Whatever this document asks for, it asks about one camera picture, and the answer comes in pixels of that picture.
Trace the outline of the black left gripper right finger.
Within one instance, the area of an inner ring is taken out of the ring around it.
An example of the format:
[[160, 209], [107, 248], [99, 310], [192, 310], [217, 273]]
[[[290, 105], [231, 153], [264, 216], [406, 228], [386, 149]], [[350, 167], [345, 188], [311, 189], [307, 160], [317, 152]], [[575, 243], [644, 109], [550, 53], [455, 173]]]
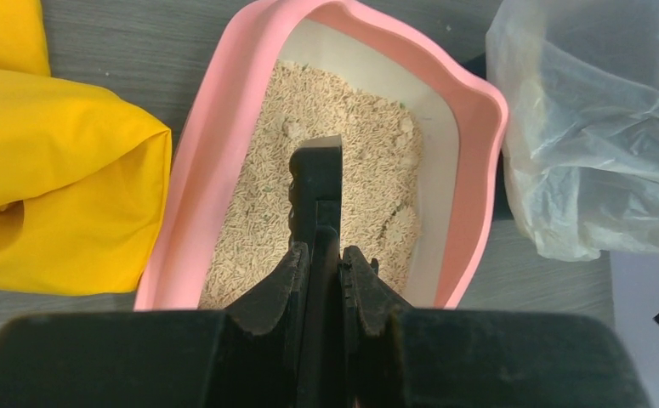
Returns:
[[361, 407], [647, 407], [616, 334], [579, 314], [412, 307], [344, 250], [346, 386]]

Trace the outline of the black litter scoop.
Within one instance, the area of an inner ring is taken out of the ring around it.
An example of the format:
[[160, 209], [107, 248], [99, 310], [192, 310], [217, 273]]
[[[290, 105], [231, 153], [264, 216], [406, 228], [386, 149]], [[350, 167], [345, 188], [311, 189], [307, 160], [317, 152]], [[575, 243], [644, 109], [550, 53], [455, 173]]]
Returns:
[[344, 323], [338, 279], [343, 154], [339, 136], [303, 142], [289, 161], [291, 240], [310, 269], [298, 363], [298, 407], [344, 407]]

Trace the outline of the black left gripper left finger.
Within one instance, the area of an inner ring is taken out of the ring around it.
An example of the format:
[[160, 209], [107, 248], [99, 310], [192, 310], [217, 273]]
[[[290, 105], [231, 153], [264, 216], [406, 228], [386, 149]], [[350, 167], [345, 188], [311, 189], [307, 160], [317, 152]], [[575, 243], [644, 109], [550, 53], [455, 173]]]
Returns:
[[34, 314], [0, 330], [0, 407], [291, 407], [308, 248], [220, 310]]

